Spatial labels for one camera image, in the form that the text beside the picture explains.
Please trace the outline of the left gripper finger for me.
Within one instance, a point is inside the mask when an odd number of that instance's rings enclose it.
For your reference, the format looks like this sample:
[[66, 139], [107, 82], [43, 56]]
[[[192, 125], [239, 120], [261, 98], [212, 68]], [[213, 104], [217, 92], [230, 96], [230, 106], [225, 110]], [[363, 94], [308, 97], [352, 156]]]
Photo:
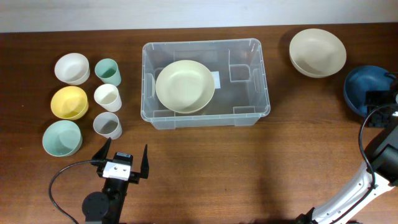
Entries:
[[147, 156], [148, 147], [145, 145], [144, 153], [142, 156], [141, 168], [140, 168], [140, 178], [147, 179], [149, 177], [149, 160]]
[[92, 160], [91, 165], [99, 166], [103, 161], [106, 160], [111, 145], [111, 141], [112, 139], [108, 138], [103, 147], [94, 154], [94, 156], [91, 158]]

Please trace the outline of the cream bowl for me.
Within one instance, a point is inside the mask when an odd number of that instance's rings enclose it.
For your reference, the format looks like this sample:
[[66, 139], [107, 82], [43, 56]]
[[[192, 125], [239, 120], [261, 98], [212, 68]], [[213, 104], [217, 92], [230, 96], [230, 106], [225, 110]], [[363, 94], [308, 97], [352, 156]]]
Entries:
[[181, 114], [203, 109], [215, 94], [210, 70], [193, 60], [179, 60], [166, 66], [156, 79], [155, 92], [168, 109]]

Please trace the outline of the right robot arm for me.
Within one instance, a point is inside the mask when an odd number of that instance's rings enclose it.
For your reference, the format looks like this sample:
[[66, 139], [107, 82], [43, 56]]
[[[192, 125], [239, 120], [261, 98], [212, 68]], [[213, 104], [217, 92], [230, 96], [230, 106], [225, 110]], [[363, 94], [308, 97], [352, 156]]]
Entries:
[[332, 199], [300, 214], [295, 223], [348, 223], [376, 197], [397, 187], [397, 123], [389, 123], [369, 144], [363, 147], [363, 130], [371, 116], [384, 108], [390, 115], [397, 112], [397, 93], [388, 104], [375, 107], [363, 121], [358, 133], [358, 146], [363, 162], [356, 175]]

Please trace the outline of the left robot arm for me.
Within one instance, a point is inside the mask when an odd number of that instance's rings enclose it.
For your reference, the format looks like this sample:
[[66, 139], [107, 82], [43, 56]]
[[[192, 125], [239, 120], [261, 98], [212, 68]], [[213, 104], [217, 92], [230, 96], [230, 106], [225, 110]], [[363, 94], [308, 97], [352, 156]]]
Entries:
[[133, 156], [116, 152], [108, 159], [111, 138], [92, 157], [91, 165], [96, 166], [96, 173], [104, 178], [100, 192], [90, 193], [82, 203], [82, 212], [86, 223], [118, 223], [127, 195], [129, 184], [138, 184], [149, 177], [147, 147], [144, 148], [139, 172], [132, 171]]

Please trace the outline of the beige bowl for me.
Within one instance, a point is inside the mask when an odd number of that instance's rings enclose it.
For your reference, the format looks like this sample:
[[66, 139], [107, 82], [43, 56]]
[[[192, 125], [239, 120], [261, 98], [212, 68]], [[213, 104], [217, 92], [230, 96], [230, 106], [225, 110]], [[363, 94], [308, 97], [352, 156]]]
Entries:
[[289, 57], [301, 74], [324, 78], [344, 67], [347, 53], [342, 41], [332, 33], [322, 29], [305, 29], [290, 41]]

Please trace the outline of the dark blue bowl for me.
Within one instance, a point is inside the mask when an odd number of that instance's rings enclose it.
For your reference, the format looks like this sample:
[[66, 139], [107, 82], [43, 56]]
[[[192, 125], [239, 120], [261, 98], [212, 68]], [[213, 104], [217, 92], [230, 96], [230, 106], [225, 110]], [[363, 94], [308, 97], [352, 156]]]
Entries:
[[343, 96], [346, 104], [356, 114], [365, 117], [368, 113], [366, 102], [367, 91], [390, 90], [393, 81], [389, 72], [374, 65], [363, 65], [349, 72], [343, 86]]

